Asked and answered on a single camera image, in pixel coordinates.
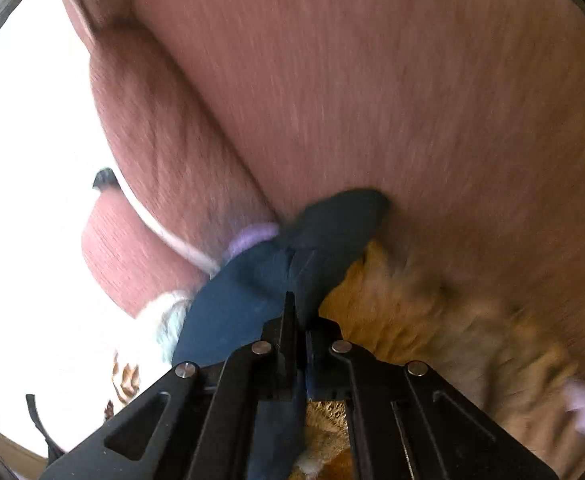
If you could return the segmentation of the navy blue zip garment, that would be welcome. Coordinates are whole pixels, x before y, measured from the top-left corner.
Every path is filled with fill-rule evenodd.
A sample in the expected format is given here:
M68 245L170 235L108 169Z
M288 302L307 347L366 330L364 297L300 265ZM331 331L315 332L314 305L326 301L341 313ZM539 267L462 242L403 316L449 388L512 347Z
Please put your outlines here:
M244 250L232 246L230 260L186 314L172 362L207 366L226 360L282 314L288 292L299 323L312 320L363 255L389 207L385 194L355 188L308 206L268 240Z

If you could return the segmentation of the tan ruffled bed cover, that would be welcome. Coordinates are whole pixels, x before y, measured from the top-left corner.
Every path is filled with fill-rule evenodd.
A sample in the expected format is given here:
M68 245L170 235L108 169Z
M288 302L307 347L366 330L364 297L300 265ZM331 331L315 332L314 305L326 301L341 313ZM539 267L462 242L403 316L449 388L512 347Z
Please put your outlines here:
M527 311L459 292L376 242L320 308L378 360L421 360L562 479L585 472L585 432L566 388L576 362Z

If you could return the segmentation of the leaf print fleece blanket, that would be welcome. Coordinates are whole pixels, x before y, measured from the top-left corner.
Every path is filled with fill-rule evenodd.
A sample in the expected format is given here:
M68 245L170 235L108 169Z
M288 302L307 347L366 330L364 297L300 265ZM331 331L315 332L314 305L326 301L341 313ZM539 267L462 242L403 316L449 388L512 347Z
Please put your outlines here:
M193 298L184 290L164 292L149 301L123 330L114 352L105 418L113 418L169 370L178 335ZM306 449L294 479L351 479L352 460L343 402L307 404Z

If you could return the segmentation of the pink quilted pillow left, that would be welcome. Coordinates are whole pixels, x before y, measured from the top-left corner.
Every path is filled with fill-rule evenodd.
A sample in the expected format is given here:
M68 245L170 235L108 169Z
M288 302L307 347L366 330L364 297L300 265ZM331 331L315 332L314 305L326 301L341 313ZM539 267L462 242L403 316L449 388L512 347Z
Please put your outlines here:
M93 278L132 318L165 292L193 295L208 281L146 226L117 188L99 194L81 247Z

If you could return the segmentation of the pink quilted pillow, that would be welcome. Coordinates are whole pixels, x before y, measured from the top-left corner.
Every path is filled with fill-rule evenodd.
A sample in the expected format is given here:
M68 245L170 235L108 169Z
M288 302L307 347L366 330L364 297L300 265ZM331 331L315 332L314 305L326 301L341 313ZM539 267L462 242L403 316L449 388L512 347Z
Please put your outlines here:
M165 292L193 295L208 281L146 226L117 188L99 194L81 247L93 278L132 318Z
M143 27L95 38L96 110L124 194L180 256L218 272L243 229L274 212L172 58Z

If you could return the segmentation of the small black clip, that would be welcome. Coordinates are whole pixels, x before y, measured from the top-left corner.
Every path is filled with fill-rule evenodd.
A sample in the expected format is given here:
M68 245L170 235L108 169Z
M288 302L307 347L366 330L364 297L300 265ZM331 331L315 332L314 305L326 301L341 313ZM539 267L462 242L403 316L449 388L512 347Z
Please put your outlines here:
M92 188L96 188L96 190L99 190L101 193L105 190L108 190L108 188L120 188L114 170L111 168L104 168L99 170L94 178Z

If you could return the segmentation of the pink quilted pillow right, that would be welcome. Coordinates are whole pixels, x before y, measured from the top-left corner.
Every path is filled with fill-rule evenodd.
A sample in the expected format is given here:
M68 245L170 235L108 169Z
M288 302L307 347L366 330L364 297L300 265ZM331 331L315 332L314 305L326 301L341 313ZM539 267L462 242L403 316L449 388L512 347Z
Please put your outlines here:
M143 27L95 38L96 110L124 194L180 256L218 272L243 229L274 212L172 58Z

